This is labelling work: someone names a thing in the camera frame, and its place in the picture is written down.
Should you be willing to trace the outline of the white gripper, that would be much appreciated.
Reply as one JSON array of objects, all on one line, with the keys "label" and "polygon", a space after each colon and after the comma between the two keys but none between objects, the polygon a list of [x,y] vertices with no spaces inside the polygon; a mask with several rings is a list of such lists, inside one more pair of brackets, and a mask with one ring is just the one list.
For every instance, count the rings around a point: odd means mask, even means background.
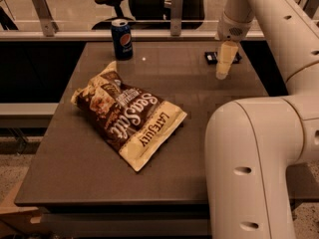
[{"label": "white gripper", "polygon": [[251,21],[238,22],[222,13],[215,35],[216,40],[225,41],[217,51],[216,77],[219,80],[224,80],[227,77],[238,52],[236,42],[240,42],[246,37],[251,25]]}]

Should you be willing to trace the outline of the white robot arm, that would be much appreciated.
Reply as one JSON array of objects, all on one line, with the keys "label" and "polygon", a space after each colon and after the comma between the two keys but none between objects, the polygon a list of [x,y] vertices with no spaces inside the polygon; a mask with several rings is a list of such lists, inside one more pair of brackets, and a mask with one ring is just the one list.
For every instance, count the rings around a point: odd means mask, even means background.
[{"label": "white robot arm", "polygon": [[287,89],[284,97],[232,101],[205,133],[213,239],[295,239],[286,169],[319,156],[319,35],[293,0],[228,0],[218,23],[247,31],[256,20]]}]

